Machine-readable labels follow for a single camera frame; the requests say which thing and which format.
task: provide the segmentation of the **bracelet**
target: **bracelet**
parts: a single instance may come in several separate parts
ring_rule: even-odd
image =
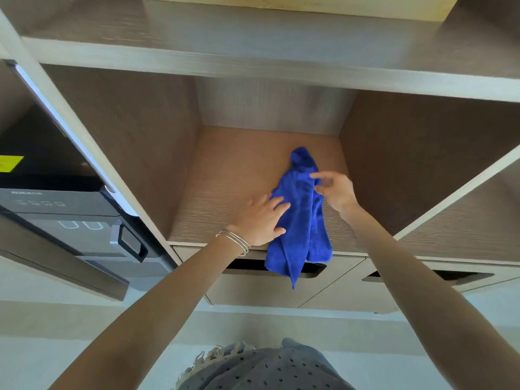
[[[235,233],[232,233],[231,231],[228,231],[228,230],[222,230],[215,237],[217,237],[217,236],[226,236],[231,241],[235,242],[239,247],[241,247],[243,252],[239,257],[244,257],[245,255],[247,255],[249,253],[249,249],[251,248],[250,244],[245,242],[242,238],[240,238]]]

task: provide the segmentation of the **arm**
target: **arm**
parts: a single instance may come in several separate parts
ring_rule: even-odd
[[[227,227],[251,246],[285,233],[276,227],[289,204],[283,197],[252,200]],[[205,292],[242,253],[225,236],[200,249],[108,326],[65,370],[51,390],[130,390],[179,332]]]
[[[468,302],[364,209],[347,176],[332,171],[316,191],[352,227],[388,290],[450,384],[459,390],[520,388],[520,355]]]

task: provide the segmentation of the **microfiber cloth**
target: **microfiber cloth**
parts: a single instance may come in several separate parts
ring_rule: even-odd
[[[286,233],[274,239],[267,248],[265,267],[291,278],[293,289],[308,262],[328,262],[332,246],[323,223],[323,196],[314,187],[320,184],[310,173],[318,167],[306,148],[291,153],[291,168],[282,176],[272,197],[283,196],[291,207],[278,221]]]

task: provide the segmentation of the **person's left hand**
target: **person's left hand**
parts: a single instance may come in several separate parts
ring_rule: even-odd
[[[280,204],[283,197],[267,199],[267,195],[257,200],[251,199],[242,209],[236,220],[226,227],[251,246],[260,246],[271,242],[285,233],[282,227],[276,227],[278,220],[291,206],[290,203]]]

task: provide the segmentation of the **person's left arm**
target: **person's left arm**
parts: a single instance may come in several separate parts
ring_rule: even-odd
[[[283,197],[247,204],[227,227],[251,246],[282,235]],[[242,248],[214,238],[110,324],[52,384],[50,390],[132,390],[139,387],[200,299]]]

